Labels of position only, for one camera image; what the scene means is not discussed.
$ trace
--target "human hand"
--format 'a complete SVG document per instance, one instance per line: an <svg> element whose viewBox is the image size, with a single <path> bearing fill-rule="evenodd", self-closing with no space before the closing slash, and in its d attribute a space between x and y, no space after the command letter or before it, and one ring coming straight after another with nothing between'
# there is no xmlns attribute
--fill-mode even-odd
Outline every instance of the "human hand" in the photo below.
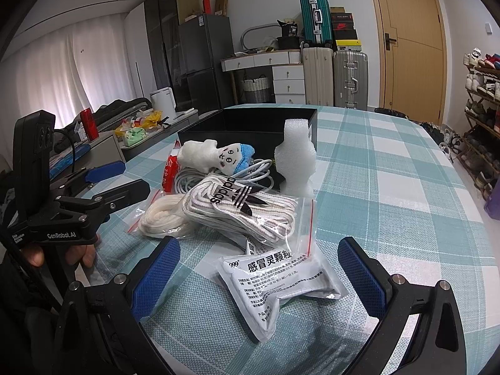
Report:
<svg viewBox="0 0 500 375"><path fill-rule="evenodd" d="M21 249L21 253L27 259L27 261L34 267L41 267L45 262L45 255L43 254L43 249L38 244L29 244ZM83 265L90 268L96 258L96 248L94 245L72 245L66 251L64 259L69 265L74 265L78 261L82 260Z"/></svg>

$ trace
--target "green suitcase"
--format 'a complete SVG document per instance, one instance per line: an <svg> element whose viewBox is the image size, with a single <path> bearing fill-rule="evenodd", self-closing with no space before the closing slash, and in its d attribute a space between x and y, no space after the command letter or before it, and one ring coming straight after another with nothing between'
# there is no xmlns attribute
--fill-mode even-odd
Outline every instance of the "green suitcase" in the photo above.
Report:
<svg viewBox="0 0 500 375"><path fill-rule="evenodd" d="M304 48L323 46L333 48L332 22L328 0L301 0L304 23Z"/></svg>

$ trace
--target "white curtain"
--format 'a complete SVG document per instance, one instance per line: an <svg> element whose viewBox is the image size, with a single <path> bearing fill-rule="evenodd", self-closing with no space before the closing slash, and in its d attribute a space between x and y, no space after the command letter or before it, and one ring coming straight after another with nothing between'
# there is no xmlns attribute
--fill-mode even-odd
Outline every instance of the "white curtain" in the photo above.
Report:
<svg viewBox="0 0 500 375"><path fill-rule="evenodd" d="M0 63L0 153L12 165L14 126L32 112L55 114L61 128L85 108L133 98L122 14L51 32Z"/></svg>

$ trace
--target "white foam piece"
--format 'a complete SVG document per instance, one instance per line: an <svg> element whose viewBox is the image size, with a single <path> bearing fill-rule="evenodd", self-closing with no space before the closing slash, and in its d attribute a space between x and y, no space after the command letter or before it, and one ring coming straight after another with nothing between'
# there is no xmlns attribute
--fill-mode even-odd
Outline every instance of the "white foam piece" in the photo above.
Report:
<svg viewBox="0 0 500 375"><path fill-rule="evenodd" d="M281 193L299 198L314 198L310 177L316 171L316 150L309 140L306 119L289 119L284 123L284 140L274 150L276 170L286 179Z"/></svg>

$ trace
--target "floor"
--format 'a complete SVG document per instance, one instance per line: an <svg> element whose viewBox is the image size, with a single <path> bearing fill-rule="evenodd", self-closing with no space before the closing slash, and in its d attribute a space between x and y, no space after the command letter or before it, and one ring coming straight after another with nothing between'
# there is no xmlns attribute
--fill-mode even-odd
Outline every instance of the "floor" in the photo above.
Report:
<svg viewBox="0 0 500 375"><path fill-rule="evenodd" d="M481 215L482 221L484 223L484 228L488 234L489 242L491 243L493 255L498 262L500 262L500 221L493 220L488 216L486 211L484 211L484 203L486 203L481 195L481 192L476 189L472 178L469 176L467 171L463 168L462 164L456 160L453 163L455 170L462 179L464 185L472 196L472 200L476 204L477 209Z"/></svg>

